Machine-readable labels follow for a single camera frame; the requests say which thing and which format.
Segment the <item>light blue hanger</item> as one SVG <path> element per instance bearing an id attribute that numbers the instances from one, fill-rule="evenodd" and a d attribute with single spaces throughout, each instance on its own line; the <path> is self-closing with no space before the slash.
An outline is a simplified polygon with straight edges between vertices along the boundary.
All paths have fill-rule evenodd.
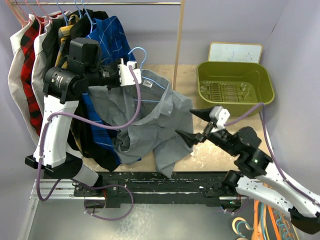
<path id="1" fill-rule="evenodd" d="M 128 55 L 130 56 L 134 50 L 141 50 L 143 51 L 144 53 L 144 57 L 143 57 L 143 60 L 141 61 L 140 63 L 140 71 L 141 71 L 141 79 L 142 80 L 148 80 L 149 82 L 152 82 L 153 84 L 157 85 L 159 88 L 163 89 L 163 90 L 166 90 L 162 85 L 158 84 L 155 80 L 151 79 L 151 78 L 148 78 L 148 77 L 144 77 L 142 75 L 142 70 L 143 70 L 143 66 L 144 66 L 144 63 L 145 61 L 147 60 L 147 57 L 148 57 L 148 54 L 147 54 L 147 51 L 143 48 L 143 47 L 140 47 L 140 46 L 136 46 L 136 47 L 133 47 L 129 52 L 128 52 Z M 141 100 L 142 102 L 146 102 L 146 103 L 159 103 L 160 101 L 159 100 L 146 100 L 146 99 L 142 99 Z"/>

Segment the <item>grey shirt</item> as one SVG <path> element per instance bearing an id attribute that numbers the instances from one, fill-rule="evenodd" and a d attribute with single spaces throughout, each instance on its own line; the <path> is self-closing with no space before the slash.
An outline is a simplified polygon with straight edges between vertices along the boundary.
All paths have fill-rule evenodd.
<path id="1" fill-rule="evenodd" d="M 140 84 L 138 116 L 112 140 L 121 163 L 131 165 L 153 152 L 156 170 L 170 178 L 175 163 L 192 152 L 176 130 L 193 132 L 192 100 L 172 90 L 164 77 L 144 69 Z M 132 119 L 138 104 L 134 85 L 113 88 L 93 86 L 88 95 L 100 119 L 111 126 L 122 126 Z"/>

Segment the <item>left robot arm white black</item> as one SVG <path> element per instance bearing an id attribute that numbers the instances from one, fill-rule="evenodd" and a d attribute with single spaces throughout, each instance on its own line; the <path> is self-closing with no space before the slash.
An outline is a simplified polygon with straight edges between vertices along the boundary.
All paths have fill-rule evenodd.
<path id="1" fill-rule="evenodd" d="M 99 175 L 85 166 L 76 152 L 67 146 L 72 115 L 82 94 L 89 87 L 107 89 L 120 86 L 115 64 L 102 65 L 102 49 L 98 41 L 78 37 L 70 41 L 69 54 L 44 75 L 44 111 L 38 146 L 25 163 L 43 169 L 54 179 L 74 179 L 85 184 L 91 196 L 103 191 Z"/>

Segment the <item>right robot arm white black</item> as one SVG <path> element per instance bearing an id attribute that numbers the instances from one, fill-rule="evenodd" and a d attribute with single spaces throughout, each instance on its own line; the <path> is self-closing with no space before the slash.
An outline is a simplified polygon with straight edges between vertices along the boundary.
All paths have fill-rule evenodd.
<path id="1" fill-rule="evenodd" d="M 207 124 L 198 133 L 176 130 L 188 147 L 210 141 L 236 157 L 234 164 L 238 170 L 230 170 L 222 181 L 226 195 L 240 194 L 258 200 L 282 212 L 304 233 L 319 233 L 320 196 L 285 173 L 273 153 L 259 148 L 261 139 L 252 127 L 243 127 L 234 134 L 228 132 L 230 113 L 222 106 L 190 112 Z"/>

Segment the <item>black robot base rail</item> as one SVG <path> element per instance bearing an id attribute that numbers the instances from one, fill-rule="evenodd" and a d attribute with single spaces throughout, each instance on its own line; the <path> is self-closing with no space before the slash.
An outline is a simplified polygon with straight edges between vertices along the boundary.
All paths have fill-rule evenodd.
<path id="1" fill-rule="evenodd" d="M 108 186 L 93 190 L 81 183 L 62 179 L 51 198 L 84 198 L 106 200 L 106 208 L 122 204 L 205 205 L 237 211 L 247 200 L 236 192 L 223 188 L 225 171 L 178 171 L 171 178 L 152 171 L 101 171 L 99 175 Z"/>

